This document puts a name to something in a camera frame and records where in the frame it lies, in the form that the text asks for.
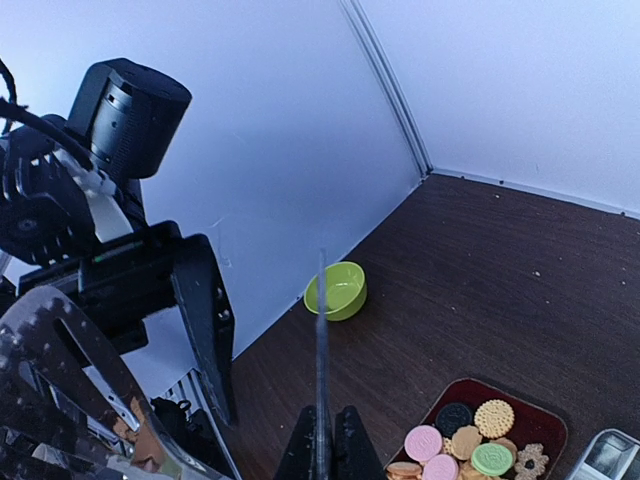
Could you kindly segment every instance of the red tray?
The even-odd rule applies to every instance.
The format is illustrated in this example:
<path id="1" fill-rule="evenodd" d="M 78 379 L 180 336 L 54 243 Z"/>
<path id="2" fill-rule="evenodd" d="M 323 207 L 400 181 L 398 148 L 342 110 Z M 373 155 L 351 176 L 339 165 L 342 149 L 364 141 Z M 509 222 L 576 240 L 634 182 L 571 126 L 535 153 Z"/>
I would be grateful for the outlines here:
<path id="1" fill-rule="evenodd" d="M 567 444 L 567 425 L 557 415 L 486 383 L 472 378 L 456 380 L 440 395 L 440 398 L 419 425 L 433 425 L 440 409 L 449 403 L 462 402 L 476 410 L 487 400 L 493 399 L 504 400 L 513 407 L 516 421 L 507 438 L 514 442 L 518 449 L 523 449 L 530 443 L 544 445 L 544 454 L 549 456 L 549 463 L 545 474 L 538 477 L 538 480 L 548 478 Z M 389 463 L 402 461 L 411 461 L 404 451 L 404 447 Z M 513 478 L 513 470 L 509 472 L 504 475 L 504 478 Z"/>

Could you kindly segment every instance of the green cookie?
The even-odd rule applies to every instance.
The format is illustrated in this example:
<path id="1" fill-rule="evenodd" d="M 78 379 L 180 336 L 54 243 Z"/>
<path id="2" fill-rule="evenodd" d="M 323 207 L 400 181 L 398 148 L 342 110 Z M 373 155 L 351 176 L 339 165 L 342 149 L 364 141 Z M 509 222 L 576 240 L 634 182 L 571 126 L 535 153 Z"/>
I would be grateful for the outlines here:
<path id="1" fill-rule="evenodd" d="M 511 468 L 513 454 L 507 447 L 495 443 L 485 443 L 473 451 L 471 465 L 480 473 L 499 477 Z"/>

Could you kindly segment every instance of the green bowl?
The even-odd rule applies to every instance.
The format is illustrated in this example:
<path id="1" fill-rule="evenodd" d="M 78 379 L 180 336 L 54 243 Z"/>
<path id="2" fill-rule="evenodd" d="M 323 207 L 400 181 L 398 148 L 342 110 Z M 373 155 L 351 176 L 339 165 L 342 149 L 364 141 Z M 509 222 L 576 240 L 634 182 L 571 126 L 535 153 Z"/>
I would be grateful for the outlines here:
<path id="1" fill-rule="evenodd" d="M 340 262 L 327 267 L 327 319 L 339 322 L 353 317 L 367 299 L 364 270 L 357 263 Z M 307 309 L 318 313 L 318 277 L 304 292 Z"/>

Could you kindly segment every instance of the table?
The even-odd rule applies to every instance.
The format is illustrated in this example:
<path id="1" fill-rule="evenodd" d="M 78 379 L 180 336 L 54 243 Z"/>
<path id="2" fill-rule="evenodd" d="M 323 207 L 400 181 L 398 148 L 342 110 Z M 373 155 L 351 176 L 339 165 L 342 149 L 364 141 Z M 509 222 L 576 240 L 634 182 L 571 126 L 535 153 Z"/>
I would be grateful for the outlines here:
<path id="1" fill-rule="evenodd" d="M 330 325 L 331 404 L 358 407 L 383 463 L 466 376 L 565 419 L 553 478 L 604 428 L 640 437 L 640 222 L 433 175 L 348 259 L 369 300 Z M 272 478 L 314 401 L 314 341 L 299 303 L 234 364 L 247 479 Z"/>

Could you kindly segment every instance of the white panel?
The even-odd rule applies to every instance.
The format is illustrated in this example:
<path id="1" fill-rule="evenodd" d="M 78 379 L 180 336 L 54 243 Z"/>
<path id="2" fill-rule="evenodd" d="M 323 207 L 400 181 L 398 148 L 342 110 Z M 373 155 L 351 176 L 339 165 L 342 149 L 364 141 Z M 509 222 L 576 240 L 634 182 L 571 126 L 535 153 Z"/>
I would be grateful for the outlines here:
<path id="1" fill-rule="evenodd" d="M 151 222 L 211 239 L 236 353 L 304 290 L 321 245 L 340 258 L 419 182 L 337 2 L 4 0 L 2 21 L 0 55 L 34 112 L 66 115 L 86 69 L 118 56 L 192 91 L 145 201 Z M 162 349 L 139 363 L 191 361 L 180 334 L 150 335 Z"/>
<path id="2" fill-rule="evenodd" d="M 362 0 L 436 168 L 640 211 L 640 3 Z"/>

